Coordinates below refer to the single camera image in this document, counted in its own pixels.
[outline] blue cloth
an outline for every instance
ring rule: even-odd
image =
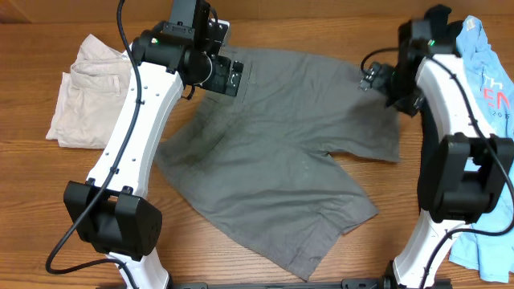
[[[514,84],[502,68],[498,56],[487,43],[480,20],[468,16],[457,37],[457,49],[463,56],[466,77],[476,103],[497,136],[513,137]],[[475,171],[472,163],[467,171]],[[513,179],[514,168],[509,177]],[[483,214],[472,224],[478,230],[500,231],[512,220],[512,197],[507,186],[496,208]],[[479,270],[480,278],[488,282],[508,283],[508,272],[514,272],[514,232],[500,237],[465,233],[451,248],[450,261],[468,269]]]

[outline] garment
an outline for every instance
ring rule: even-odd
[[[223,233],[308,279],[341,234],[377,214],[328,153],[398,161],[397,113],[378,92],[358,89],[349,63],[224,50],[244,63],[237,96],[207,92],[155,161]]]
[[[125,56],[89,35],[71,73],[63,73],[47,139],[62,147],[105,148],[127,96],[130,70]]]
[[[467,82],[474,99],[497,136],[513,137],[511,104],[514,102],[514,85],[502,68],[498,56],[487,42],[480,20],[467,17],[457,37],[457,48],[466,67]],[[466,170],[476,171],[469,162]],[[509,172],[514,177],[514,169]],[[483,214],[472,224],[474,229],[501,231],[512,220],[512,197],[504,187],[496,208]],[[450,261],[466,268],[479,270],[480,278],[489,282],[508,283],[508,272],[514,272],[514,232],[500,237],[465,233],[455,241]]]

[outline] gray t-shirt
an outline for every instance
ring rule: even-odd
[[[225,55],[245,64],[238,95],[207,92],[155,161],[223,233],[308,279],[341,234],[377,214],[328,153],[398,161],[397,113],[358,88],[350,63],[268,49]]]

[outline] white cloth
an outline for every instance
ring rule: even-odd
[[[62,147],[105,148],[127,96],[131,67],[126,56],[89,35],[71,73],[63,73],[47,139]]]

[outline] wooden table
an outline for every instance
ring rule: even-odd
[[[514,75],[514,19],[482,20],[502,64]],[[305,51],[358,64],[367,52],[396,45],[397,28],[404,21],[406,18],[390,17],[235,21],[230,43]],[[128,39],[153,24],[126,24]],[[113,265],[61,276],[49,275],[44,269],[48,253],[71,225],[63,204],[64,188],[69,180],[84,181],[101,154],[100,150],[63,149],[55,141],[45,140],[61,72],[69,71],[88,34],[122,49],[114,23],[0,26],[0,288],[93,288],[121,281]],[[395,56],[378,59],[394,63]],[[198,94],[177,105],[162,140],[194,116],[201,99]],[[378,277],[400,253],[418,219],[421,141],[419,117],[402,117],[401,163],[337,156],[381,212],[341,238],[312,281]],[[152,170],[149,192],[149,201],[164,215],[158,253],[175,282],[300,281],[216,230],[167,184],[157,168]],[[99,257],[75,234],[54,266],[69,267]],[[452,278],[456,288],[508,287],[483,283],[476,271],[448,261],[438,276]]]

